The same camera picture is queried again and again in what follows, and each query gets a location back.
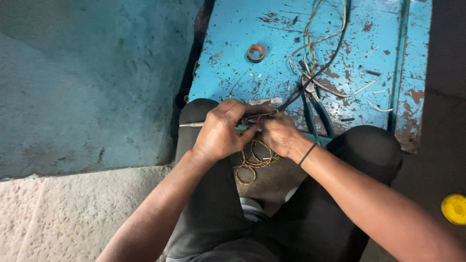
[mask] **pliers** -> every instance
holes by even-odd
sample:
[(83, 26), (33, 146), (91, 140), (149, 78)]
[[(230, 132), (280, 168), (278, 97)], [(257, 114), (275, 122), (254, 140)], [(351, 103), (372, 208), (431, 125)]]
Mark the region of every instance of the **pliers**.
[[(310, 80), (305, 75), (302, 75), (301, 76), (301, 85), (302, 85), (301, 88), (305, 87), (309, 81)], [(319, 96), (317, 95), (314, 83), (313, 82), (309, 83), (305, 91), (307, 91), (308, 94), (305, 94), (303, 90), (302, 101), (303, 101), (303, 104), (306, 105), (304, 107), (304, 119), (306, 120), (308, 128), (311, 129), (309, 131), (315, 137), (315, 142), (319, 145), (321, 144), (319, 134), (317, 133), (317, 128), (314, 123), (312, 107), (315, 108), (317, 114), (322, 120), (325, 131), (327, 132), (327, 136), (331, 139), (336, 138), (336, 134), (335, 134), (335, 130), (333, 129), (332, 121), (329, 117), (329, 114), (327, 113), (327, 110), (325, 110), (325, 107), (320, 101)]]

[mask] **leg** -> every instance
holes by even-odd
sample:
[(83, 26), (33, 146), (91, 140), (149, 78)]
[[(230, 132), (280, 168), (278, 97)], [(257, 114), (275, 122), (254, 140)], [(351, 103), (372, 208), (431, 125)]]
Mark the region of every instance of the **leg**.
[[(180, 124), (202, 122), (219, 103), (196, 99), (181, 111)], [(175, 163), (191, 149), (200, 127), (179, 129)], [(180, 215), (167, 244), (168, 257), (179, 259), (204, 253), (242, 237), (251, 223), (244, 217), (229, 158), (217, 162), (201, 179)]]
[[(327, 146), (329, 152), (390, 185), (402, 163), (398, 141), (388, 131), (351, 128)], [(306, 178), (280, 210), (252, 238), (281, 249), (284, 261), (359, 261), (368, 236), (312, 177)]]

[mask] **tape roll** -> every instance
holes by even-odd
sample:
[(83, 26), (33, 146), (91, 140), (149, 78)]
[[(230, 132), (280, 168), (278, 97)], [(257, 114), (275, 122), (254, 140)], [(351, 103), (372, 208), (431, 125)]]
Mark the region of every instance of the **tape roll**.
[[(261, 52), (262, 55), (259, 58), (252, 57), (251, 52), (254, 51), (254, 50), (257, 50), (257, 51)], [(264, 57), (265, 57), (265, 48), (263, 46), (261, 46), (261, 45), (254, 44), (247, 50), (248, 60), (255, 63), (255, 64), (262, 62), (262, 60), (264, 60)]]

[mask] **black wristband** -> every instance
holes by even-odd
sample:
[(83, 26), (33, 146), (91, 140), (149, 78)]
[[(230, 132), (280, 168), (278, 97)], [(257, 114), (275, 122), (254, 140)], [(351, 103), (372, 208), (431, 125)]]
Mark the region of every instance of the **black wristband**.
[(314, 143), (311, 147), (311, 149), (309, 149), (309, 151), (304, 155), (304, 157), (301, 159), (301, 161), (299, 162), (299, 166), (301, 166), (301, 164), (304, 162), (304, 160), (306, 159), (306, 157), (308, 157), (309, 153), (311, 153), (312, 149), (314, 148), (314, 146), (316, 145), (317, 143)]

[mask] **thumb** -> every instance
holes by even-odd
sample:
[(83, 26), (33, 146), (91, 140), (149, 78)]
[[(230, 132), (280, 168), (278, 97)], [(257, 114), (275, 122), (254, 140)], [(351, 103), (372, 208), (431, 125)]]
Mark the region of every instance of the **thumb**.
[(251, 141), (251, 139), (253, 139), (253, 137), (256, 134), (258, 129), (259, 129), (259, 125), (258, 124), (253, 124), (253, 125), (249, 126), (246, 130), (241, 132), (240, 139), (241, 139), (241, 142), (243, 144), (243, 147), (249, 141)]

